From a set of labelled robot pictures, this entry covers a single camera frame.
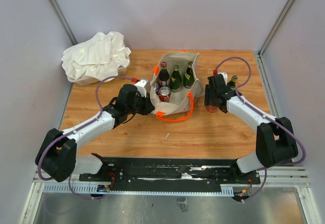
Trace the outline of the red soda can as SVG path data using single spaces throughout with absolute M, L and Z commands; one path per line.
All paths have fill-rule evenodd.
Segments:
M 207 105 L 206 109 L 210 113 L 215 113 L 219 110 L 219 108 L 217 106 L 212 106 L 212 105 Z
M 170 102 L 171 91 L 167 86 L 162 86 L 158 91 L 158 97 L 161 102 Z

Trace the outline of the green glass bottle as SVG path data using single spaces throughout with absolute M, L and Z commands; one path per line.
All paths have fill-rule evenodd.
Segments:
M 238 76 L 233 75 L 231 77 L 230 81 L 227 83 L 227 85 L 229 85 L 232 89 L 235 89 L 236 88 L 237 80 L 238 80 Z
M 169 88 L 172 92 L 178 92 L 182 85 L 182 78 L 179 72 L 179 66 L 174 65 L 173 72 L 170 77 L 170 85 Z
M 184 74 L 183 74 L 183 86 L 185 88 L 191 88 L 195 81 L 192 65 L 193 65 L 193 62 L 190 61 L 188 63 L 188 66 L 187 66 Z

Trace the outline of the white canvas tote bag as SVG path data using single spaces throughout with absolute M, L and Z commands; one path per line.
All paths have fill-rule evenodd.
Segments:
M 197 77 L 197 68 L 198 68 L 198 61 L 199 61 L 199 53 L 190 53 L 190 52 L 171 52 L 165 54 L 160 63 L 166 62 L 167 63 L 167 71 L 169 74 L 172 73 L 174 65 L 178 65 L 180 68 L 180 74 L 182 75 L 187 67 L 188 63 L 193 63 L 193 75 L 194 75 L 194 83 L 191 88 L 185 88 L 182 86 L 179 92 L 172 92 L 171 98 L 169 102 L 162 102 L 159 98 L 153 84 L 158 82 L 158 74 L 160 72 L 161 66 L 160 63 L 156 65 L 153 69 L 153 78 L 150 82 L 150 100 L 151 103 L 154 105 L 155 109 L 152 114 L 157 114 L 158 112 L 161 115 L 171 115 L 181 112 L 187 112 L 191 109 L 191 101 L 190 97 L 187 95 L 191 93 L 194 100 L 204 95 L 204 85 Z

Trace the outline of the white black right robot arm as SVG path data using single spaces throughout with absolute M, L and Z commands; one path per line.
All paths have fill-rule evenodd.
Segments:
M 233 182 L 242 183 L 255 170 L 287 163 L 298 156 L 291 121 L 276 118 L 249 102 L 225 83 L 223 74 L 208 77 L 204 105 L 233 114 L 256 131 L 255 152 L 234 160 L 230 166 Z

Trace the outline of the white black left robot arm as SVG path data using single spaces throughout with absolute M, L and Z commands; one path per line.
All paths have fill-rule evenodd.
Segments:
M 147 88 L 149 81 L 141 79 L 125 84 L 117 97 L 101 107 L 99 113 L 77 126 L 59 131 L 51 129 L 43 141 L 35 163 L 42 180 L 62 182 L 73 174 L 91 174 L 97 181 L 109 175 L 108 167 L 96 154 L 77 156 L 78 150 L 95 137 L 130 121 L 136 114 L 148 115 L 154 110 Z

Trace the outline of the purple soda can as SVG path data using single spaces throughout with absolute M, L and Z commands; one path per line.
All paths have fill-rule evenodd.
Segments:
M 153 87 L 153 89 L 155 90 L 155 93 L 158 94 L 159 89 L 160 89 L 160 85 L 159 85 L 157 82 L 154 82 L 154 83 L 152 84 L 152 87 Z

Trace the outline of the glass cola bottle red cap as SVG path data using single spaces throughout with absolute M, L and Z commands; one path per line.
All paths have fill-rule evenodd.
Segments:
M 160 63 L 160 72 L 158 74 L 158 83 L 160 86 L 169 86 L 170 84 L 170 75 L 167 70 L 167 63 L 162 61 Z

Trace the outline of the crumpled white cloth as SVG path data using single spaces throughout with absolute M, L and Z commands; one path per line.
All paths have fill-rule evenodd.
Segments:
M 71 82 L 93 78 L 103 80 L 117 76 L 118 69 L 130 65 L 131 50 L 124 43 L 124 35 L 117 31 L 96 33 L 91 39 L 63 52 L 62 68 Z

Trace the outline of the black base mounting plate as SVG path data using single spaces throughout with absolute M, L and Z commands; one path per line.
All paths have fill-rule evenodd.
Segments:
M 94 175 L 81 174 L 80 181 L 114 180 L 114 184 L 131 181 L 207 181 L 220 185 L 257 185 L 261 182 L 256 171 L 236 181 L 230 173 L 233 159 L 100 157 L 104 163 L 102 170 Z

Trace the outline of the aluminium frame post right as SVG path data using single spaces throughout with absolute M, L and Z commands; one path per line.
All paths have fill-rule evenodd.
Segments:
M 293 7 L 296 0 L 287 0 L 284 7 L 282 8 L 279 16 L 277 17 L 274 25 L 272 26 L 269 34 L 267 35 L 265 41 L 263 42 L 259 52 L 257 53 L 259 57 L 262 57 L 263 54 L 266 52 L 267 48 L 271 44 L 272 40 L 276 36 L 277 32 L 279 31 L 282 23 L 286 19 L 287 15 L 289 14 L 289 11 Z

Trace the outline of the aluminium frame post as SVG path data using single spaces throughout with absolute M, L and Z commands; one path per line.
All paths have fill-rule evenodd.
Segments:
M 53 9 L 53 12 L 55 13 L 61 27 L 63 28 L 69 42 L 72 45 L 76 45 L 77 44 L 77 40 L 64 16 L 64 13 L 62 12 L 59 3 L 57 2 L 57 0 L 48 0 L 51 8 Z
M 277 17 L 274 25 L 272 26 L 269 34 L 267 35 L 265 41 L 263 42 L 259 52 L 257 53 L 259 57 L 262 57 L 263 54 L 266 52 L 267 48 L 271 44 L 272 40 L 276 36 L 277 32 L 279 31 L 282 23 L 286 19 L 287 15 L 289 14 L 289 11 L 293 7 L 296 0 L 287 0 L 284 7 L 282 8 L 279 16 Z

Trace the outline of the aluminium frame post left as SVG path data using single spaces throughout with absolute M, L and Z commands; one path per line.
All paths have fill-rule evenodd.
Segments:
M 51 8 L 53 9 L 53 12 L 55 13 L 61 27 L 63 28 L 69 42 L 72 45 L 76 45 L 77 44 L 77 40 L 64 16 L 64 13 L 62 12 L 59 3 L 57 2 L 57 0 L 48 0 Z

